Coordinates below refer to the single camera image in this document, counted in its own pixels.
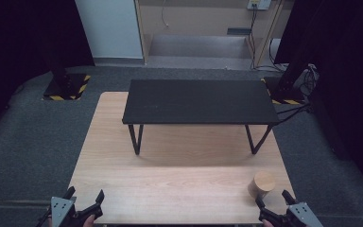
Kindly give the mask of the black desk shelf riser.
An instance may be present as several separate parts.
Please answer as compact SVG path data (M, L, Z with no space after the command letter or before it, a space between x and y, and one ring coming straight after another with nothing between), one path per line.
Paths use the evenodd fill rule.
M134 79L122 123L140 153L147 124L265 125L280 123L261 80Z

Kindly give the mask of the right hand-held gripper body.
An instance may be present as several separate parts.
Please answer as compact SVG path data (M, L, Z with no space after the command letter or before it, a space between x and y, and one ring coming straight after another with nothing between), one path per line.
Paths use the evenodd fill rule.
M323 227L323 224L306 202L298 202L287 206L283 227Z

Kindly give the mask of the black stand base, striped tape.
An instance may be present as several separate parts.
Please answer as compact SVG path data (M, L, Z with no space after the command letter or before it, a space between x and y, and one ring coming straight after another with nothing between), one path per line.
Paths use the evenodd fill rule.
M90 76L85 73L53 71L53 78L43 93L43 100L78 100L81 98Z
M303 72L303 66L289 64L280 77L264 77L270 98L281 104L301 104L304 97L299 87L295 86L296 80Z

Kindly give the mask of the wooden open cabinet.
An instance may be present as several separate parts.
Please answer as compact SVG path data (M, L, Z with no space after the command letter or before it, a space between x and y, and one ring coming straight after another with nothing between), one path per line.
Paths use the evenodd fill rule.
M229 27L247 27L254 67L262 62L286 0L268 10L247 9L249 0L134 0L143 57L156 35L226 36Z

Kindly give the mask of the black curtain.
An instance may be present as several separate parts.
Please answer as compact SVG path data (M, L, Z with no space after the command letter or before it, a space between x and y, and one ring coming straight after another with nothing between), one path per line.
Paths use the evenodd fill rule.
M316 66L323 130L363 174L363 0L294 0L276 61Z
M92 65L76 0L0 0L0 116L24 82L64 68Z

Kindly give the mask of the white panel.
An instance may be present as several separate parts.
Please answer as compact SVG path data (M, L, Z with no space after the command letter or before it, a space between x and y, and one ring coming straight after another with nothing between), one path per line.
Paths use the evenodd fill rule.
M76 0L94 58L142 59L134 0Z

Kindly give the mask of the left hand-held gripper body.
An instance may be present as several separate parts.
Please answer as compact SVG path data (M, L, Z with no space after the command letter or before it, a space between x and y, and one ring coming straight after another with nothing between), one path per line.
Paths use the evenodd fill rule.
M80 227L75 218L75 198L51 198L51 227Z

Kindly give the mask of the dark blue label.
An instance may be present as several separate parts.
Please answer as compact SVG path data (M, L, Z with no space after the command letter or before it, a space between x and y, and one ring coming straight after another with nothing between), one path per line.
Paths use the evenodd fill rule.
M227 29L228 35L239 35L239 36L248 36L251 34L251 29L247 27L229 27Z

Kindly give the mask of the wooden cylinder block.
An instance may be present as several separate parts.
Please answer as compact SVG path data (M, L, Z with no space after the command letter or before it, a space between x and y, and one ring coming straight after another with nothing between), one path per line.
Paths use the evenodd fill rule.
M254 199L265 197L276 186L274 176L267 171L258 171L254 174L251 182L248 184L248 192Z

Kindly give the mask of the white power strip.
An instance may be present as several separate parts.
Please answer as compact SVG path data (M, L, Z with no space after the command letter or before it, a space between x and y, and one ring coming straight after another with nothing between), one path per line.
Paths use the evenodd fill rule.
M272 0L249 0L247 9L268 10Z

